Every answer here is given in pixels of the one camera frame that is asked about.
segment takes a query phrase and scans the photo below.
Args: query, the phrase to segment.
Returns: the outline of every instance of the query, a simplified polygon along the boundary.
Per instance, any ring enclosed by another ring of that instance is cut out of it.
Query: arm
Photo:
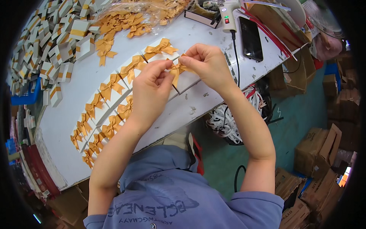
[[[172,64],[171,60],[153,61],[134,80],[132,114],[99,154],[91,172],[88,215],[108,213],[117,182],[137,143],[168,102],[174,77],[164,70]]]
[[[224,54],[218,47],[196,44],[186,55],[179,61],[225,100],[248,149],[249,161],[240,191],[275,193],[276,152],[271,134],[232,79]]]

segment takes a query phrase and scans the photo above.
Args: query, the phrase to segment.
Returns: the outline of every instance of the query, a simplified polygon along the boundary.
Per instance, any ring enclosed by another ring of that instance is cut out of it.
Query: hand
[[[179,62],[194,70],[201,80],[222,97],[230,90],[238,88],[231,77],[226,58],[217,46],[195,44]]]
[[[174,76],[165,69],[171,60],[156,60],[148,63],[133,81],[133,109],[131,116],[147,131],[161,115],[168,102]]]

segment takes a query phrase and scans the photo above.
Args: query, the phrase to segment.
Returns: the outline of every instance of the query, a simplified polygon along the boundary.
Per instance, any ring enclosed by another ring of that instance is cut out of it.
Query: clear plastic bag of bows
[[[127,37],[144,33],[157,35],[173,23],[191,0],[111,0],[94,17],[93,25],[101,34],[112,27],[116,32],[129,30]]]

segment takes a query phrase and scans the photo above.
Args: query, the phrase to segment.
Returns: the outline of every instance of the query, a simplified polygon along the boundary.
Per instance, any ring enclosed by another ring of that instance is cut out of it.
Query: blue basket
[[[28,92],[24,93],[22,96],[13,96],[11,97],[11,104],[13,106],[24,105],[24,104],[33,104],[36,102],[38,93],[41,90],[41,77],[38,77],[36,81],[36,88],[33,93],[30,93],[31,86],[28,88]]]

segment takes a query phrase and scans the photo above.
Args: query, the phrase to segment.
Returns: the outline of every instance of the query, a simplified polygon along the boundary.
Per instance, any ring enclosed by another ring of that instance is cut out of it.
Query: person
[[[234,82],[218,47],[195,44],[186,55],[180,63],[225,100],[249,152],[240,192],[226,201],[197,173],[198,162],[192,164],[177,146],[158,145],[131,157],[172,88],[173,76],[164,71],[172,61],[157,60],[134,80],[131,116],[95,162],[87,229],[279,227],[284,201],[274,194],[276,153],[267,125]],[[118,180],[122,194],[115,197]]]

